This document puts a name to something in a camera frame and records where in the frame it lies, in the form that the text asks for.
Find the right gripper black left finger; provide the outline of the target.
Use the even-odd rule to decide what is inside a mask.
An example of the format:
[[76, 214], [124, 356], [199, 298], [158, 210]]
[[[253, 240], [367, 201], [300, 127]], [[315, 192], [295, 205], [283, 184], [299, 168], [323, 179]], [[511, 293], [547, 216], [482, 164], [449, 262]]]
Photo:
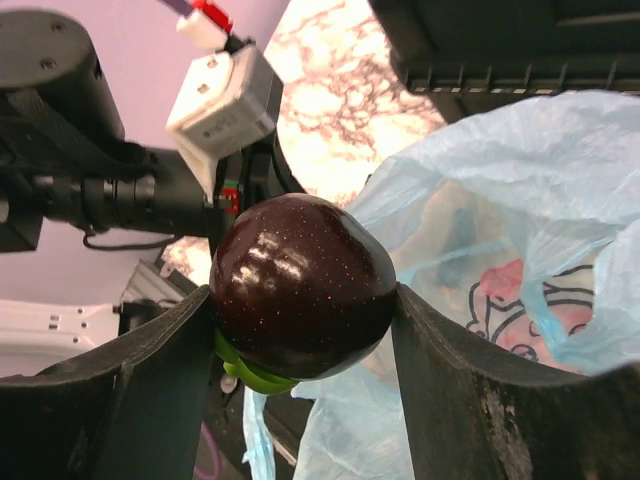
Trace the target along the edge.
[[100, 347], [2, 379], [2, 478], [191, 478], [215, 314], [201, 286]]

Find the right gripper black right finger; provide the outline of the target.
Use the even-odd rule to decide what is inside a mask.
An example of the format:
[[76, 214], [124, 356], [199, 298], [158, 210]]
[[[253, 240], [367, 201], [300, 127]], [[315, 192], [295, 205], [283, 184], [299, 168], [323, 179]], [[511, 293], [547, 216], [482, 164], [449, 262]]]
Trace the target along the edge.
[[639, 368], [586, 377], [514, 355], [397, 290], [392, 338], [418, 479], [635, 479]]

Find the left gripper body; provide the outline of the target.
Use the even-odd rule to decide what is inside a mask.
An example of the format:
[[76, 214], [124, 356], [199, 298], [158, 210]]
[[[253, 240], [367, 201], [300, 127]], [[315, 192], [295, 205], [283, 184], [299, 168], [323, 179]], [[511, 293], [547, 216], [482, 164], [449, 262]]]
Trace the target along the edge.
[[250, 206], [300, 191], [275, 133], [218, 162], [211, 200], [177, 151], [150, 153], [151, 172], [133, 181], [36, 176], [36, 204], [90, 236], [120, 228], [218, 240]]

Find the dark purple fake eggplant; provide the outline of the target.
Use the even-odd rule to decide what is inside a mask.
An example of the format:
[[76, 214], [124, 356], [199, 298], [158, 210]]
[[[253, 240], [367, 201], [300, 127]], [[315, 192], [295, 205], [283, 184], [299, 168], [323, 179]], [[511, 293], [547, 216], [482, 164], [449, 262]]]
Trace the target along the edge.
[[226, 372], [267, 395], [361, 361], [386, 334], [396, 300], [385, 248], [308, 194], [242, 213], [217, 247], [210, 287]]

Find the light blue plastic bag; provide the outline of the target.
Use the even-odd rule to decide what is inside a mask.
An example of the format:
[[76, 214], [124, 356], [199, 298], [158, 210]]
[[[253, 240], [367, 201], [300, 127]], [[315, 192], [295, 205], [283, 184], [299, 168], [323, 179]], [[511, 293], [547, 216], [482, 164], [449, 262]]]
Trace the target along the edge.
[[[385, 160], [349, 211], [400, 286], [526, 360], [594, 377], [639, 368], [639, 100], [535, 97]], [[298, 479], [418, 479], [392, 328], [358, 366], [303, 383]]]

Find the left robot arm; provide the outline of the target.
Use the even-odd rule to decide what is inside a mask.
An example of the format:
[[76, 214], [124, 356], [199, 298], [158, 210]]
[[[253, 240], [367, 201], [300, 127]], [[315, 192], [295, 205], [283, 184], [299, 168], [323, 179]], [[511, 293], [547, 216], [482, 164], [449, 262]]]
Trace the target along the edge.
[[86, 239], [113, 228], [216, 244], [250, 206], [300, 184], [276, 123], [283, 84], [211, 1], [175, 1], [202, 52], [166, 123], [173, 147], [128, 141], [97, 52], [74, 19], [1, 15], [1, 249], [34, 250], [44, 219]]

